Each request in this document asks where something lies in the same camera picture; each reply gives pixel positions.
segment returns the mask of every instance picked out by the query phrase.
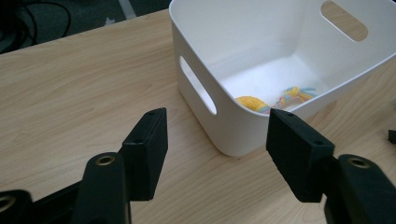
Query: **wooden table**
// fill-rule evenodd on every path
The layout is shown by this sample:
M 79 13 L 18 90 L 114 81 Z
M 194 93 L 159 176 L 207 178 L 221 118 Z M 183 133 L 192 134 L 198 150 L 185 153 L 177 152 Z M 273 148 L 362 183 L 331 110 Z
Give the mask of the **wooden table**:
M 396 58 L 309 119 L 335 155 L 376 162 L 396 184 Z M 220 154 L 177 89 L 168 11 L 0 55 L 0 191 L 34 200 L 82 178 L 91 157 L 118 151 L 142 115 L 168 111 L 169 151 L 153 201 L 134 223 L 325 223 L 299 203 L 268 153 Z

